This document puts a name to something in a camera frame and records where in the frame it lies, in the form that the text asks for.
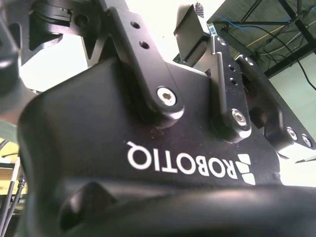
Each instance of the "black metal bracket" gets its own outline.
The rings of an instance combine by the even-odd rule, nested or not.
[[[245,80],[250,82],[245,85],[251,120],[258,128],[264,127],[264,135],[276,152],[296,161],[312,158],[315,155],[314,140],[258,65],[243,55],[236,61]]]
[[[113,7],[105,18],[107,38],[111,36],[120,60],[136,76],[136,88],[132,87],[140,116],[157,127],[172,126],[182,116],[184,104],[146,24],[141,16]]]
[[[182,61],[211,78],[214,130],[232,143],[249,137],[251,122],[241,74],[227,43],[219,36],[210,35],[206,22],[197,15],[193,5],[174,34]]]

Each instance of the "black cable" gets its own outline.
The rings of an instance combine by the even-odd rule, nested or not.
[[[275,60],[275,58],[274,58],[271,54],[269,54],[269,53],[268,53],[266,50],[264,50],[264,49],[263,49],[263,51],[268,54],[267,56],[270,57],[270,58],[269,58],[270,60],[273,60],[273,61],[277,64],[277,61]]]
[[[12,192],[13,192],[13,188],[14,188],[14,184],[15,181],[17,179],[17,175],[20,169],[20,158],[18,158],[15,162],[14,165],[14,169],[13,169],[13,173],[12,173],[12,178],[11,178],[11,182],[10,182],[10,186],[8,189],[8,193],[5,197],[4,202],[2,203],[2,210],[1,210],[1,217],[0,217],[0,235],[2,234],[3,231],[3,227],[5,224],[5,220],[6,220],[6,216],[9,210],[9,205],[10,205],[10,201],[11,201],[11,197],[12,197]]]
[[[291,50],[282,40],[280,40],[280,39],[279,39],[278,37],[276,37],[275,35],[271,34],[269,31],[267,31],[267,30],[265,30],[265,29],[263,29],[263,28],[261,28],[261,27],[259,27],[259,26],[248,25],[248,26],[246,26],[246,27],[254,27],[254,28],[263,30],[264,32],[266,32],[267,34],[269,34],[270,36],[272,36],[272,37],[274,37],[276,40],[278,40],[281,44],[284,45],[284,47],[287,48],[287,50],[288,50],[291,54],[293,54],[292,50]],[[300,62],[298,59],[296,59],[296,62],[298,63],[298,65],[300,65],[300,67],[301,67],[301,69],[302,69],[302,71],[303,71],[303,74],[304,74],[304,76],[305,76],[305,78],[306,78],[308,84],[309,84],[314,90],[316,90],[316,87],[315,87],[315,86],[311,83],[311,81],[309,80],[309,78],[308,78],[308,76],[307,76],[307,74],[306,74],[306,72],[305,72],[305,70],[304,70],[304,68],[303,68],[303,66],[302,66],[302,64],[301,64],[301,62]]]
[[[8,210],[9,210],[9,205],[10,205],[10,202],[11,202],[12,192],[13,192],[13,188],[14,188],[14,183],[15,183],[14,181],[10,182],[8,193],[5,196],[5,200],[2,203],[2,205],[1,205],[1,207],[2,207],[1,217],[0,217],[0,231],[1,232],[2,232],[2,229],[4,227],[6,215],[7,215]]]
[[[3,149],[3,147],[8,144],[9,141],[7,140],[3,140],[1,143],[0,143],[0,151]]]
[[[9,157],[9,156],[13,156],[13,155],[18,155],[18,153],[6,154],[6,155],[3,155],[2,158],[6,158],[6,157]]]
[[[24,173],[22,173],[22,174],[20,175],[20,177],[19,177],[18,190],[17,190],[17,192],[16,192],[16,194],[15,194],[14,200],[13,200],[13,202],[12,202],[12,204],[11,204],[11,207],[10,207],[10,209],[9,209],[9,211],[8,211],[7,218],[6,218],[6,220],[5,220],[5,224],[4,224],[4,227],[3,227],[3,230],[2,230],[2,233],[1,233],[1,236],[0,236],[0,237],[4,237],[4,235],[5,235],[6,229],[7,229],[8,226],[9,226],[10,220],[11,220],[11,218],[12,218],[12,216],[13,216],[15,207],[16,207],[16,205],[17,205],[19,199],[20,199],[20,196],[21,196],[22,190],[23,190],[23,188],[24,188],[24,186],[25,186],[25,183],[26,183],[26,182],[25,182],[25,178],[24,178]]]

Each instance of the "blue cable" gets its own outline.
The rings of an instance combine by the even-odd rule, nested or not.
[[[235,26],[236,28],[239,28],[239,29],[242,29],[242,30],[248,30],[246,27],[242,27],[242,26],[238,26],[238,25],[235,25],[233,22],[231,22],[230,20],[228,20],[227,18],[223,17],[223,16],[219,16],[219,15],[213,15],[215,17],[218,17],[218,18],[221,18],[223,19],[224,21],[227,21],[229,24],[231,24],[232,26]]]

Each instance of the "small hole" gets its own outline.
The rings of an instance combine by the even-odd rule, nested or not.
[[[237,81],[234,78],[230,78],[229,80],[231,81],[232,84],[238,85]]]
[[[149,45],[148,45],[146,42],[144,42],[144,41],[140,41],[140,42],[139,42],[139,45],[140,45],[142,48],[144,48],[144,49],[149,49]]]
[[[232,65],[228,65],[229,69],[232,70],[233,72],[235,71],[235,68]]]
[[[132,27],[134,27],[136,29],[140,29],[140,25],[138,23],[136,23],[135,21],[131,21],[130,24],[132,25]]]
[[[75,17],[75,24],[79,27],[82,27],[88,23],[88,17],[85,15],[78,15]]]

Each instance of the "metal beam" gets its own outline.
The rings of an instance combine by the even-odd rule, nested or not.
[[[290,67],[292,64],[296,63],[296,60],[300,60],[311,54],[316,49],[316,39],[313,43],[306,44],[293,54],[290,54],[288,57],[275,64],[273,67],[265,71],[265,74],[268,78],[273,77],[274,75],[282,72],[286,68]]]
[[[256,0],[255,3],[250,7],[245,16],[242,18],[242,22],[246,21],[253,11],[259,6],[262,0]]]
[[[208,23],[213,23],[213,24],[227,24],[227,21],[207,21]],[[246,22],[241,22],[241,21],[233,21],[231,22],[235,25],[262,25],[262,26],[285,26],[290,23],[290,21],[246,21]]]
[[[291,8],[291,6],[287,3],[286,0],[278,0],[280,2],[280,4],[282,5],[282,7],[284,8],[284,10],[287,12],[287,14],[291,17],[292,20],[294,20],[296,18],[296,13],[293,11],[293,9]],[[304,36],[304,38],[306,39],[306,41],[308,42],[308,44],[312,44],[314,43],[314,37],[312,36],[312,34],[308,31],[308,29],[305,27],[304,23],[301,20],[297,20],[295,22],[296,27],[299,29],[299,31],[302,33],[302,35]]]
[[[302,14],[302,0],[297,0],[297,14]]]

